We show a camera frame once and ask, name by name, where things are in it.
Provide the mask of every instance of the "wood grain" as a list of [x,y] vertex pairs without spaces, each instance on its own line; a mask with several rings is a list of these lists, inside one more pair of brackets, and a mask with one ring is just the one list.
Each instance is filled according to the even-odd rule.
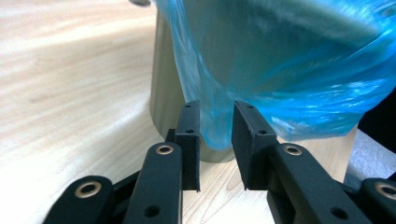
[[[163,139],[149,114],[155,7],[128,1],[0,3],[0,223],[40,223],[73,181],[117,182]],[[342,180],[354,134],[304,145]],[[184,223],[270,223],[266,192],[235,161],[201,163]]]

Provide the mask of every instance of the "light wood surface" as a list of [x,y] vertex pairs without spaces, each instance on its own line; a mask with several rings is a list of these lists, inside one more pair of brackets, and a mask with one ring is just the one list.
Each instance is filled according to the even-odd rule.
[[[155,7],[128,1],[0,3],[0,223],[40,223],[85,175],[120,181],[163,139],[149,114]],[[354,133],[303,142],[343,180]],[[184,223],[271,223],[235,161],[201,162]]]

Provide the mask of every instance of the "blue plastic bag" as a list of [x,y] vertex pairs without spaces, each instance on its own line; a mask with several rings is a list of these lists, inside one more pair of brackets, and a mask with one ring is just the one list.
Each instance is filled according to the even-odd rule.
[[233,102],[286,140],[348,133],[396,86],[395,1],[158,0],[201,133],[231,146]]

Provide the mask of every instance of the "gray carpet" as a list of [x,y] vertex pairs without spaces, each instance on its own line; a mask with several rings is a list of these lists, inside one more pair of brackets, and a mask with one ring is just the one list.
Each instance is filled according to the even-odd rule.
[[358,189],[365,178],[388,178],[395,171],[396,154],[358,129],[344,183]]

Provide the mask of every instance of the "trash bag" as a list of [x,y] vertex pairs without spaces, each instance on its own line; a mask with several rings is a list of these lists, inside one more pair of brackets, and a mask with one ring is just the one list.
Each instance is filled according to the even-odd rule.
[[288,141],[347,134],[396,86],[396,1],[158,0],[201,133],[231,146],[235,100]]

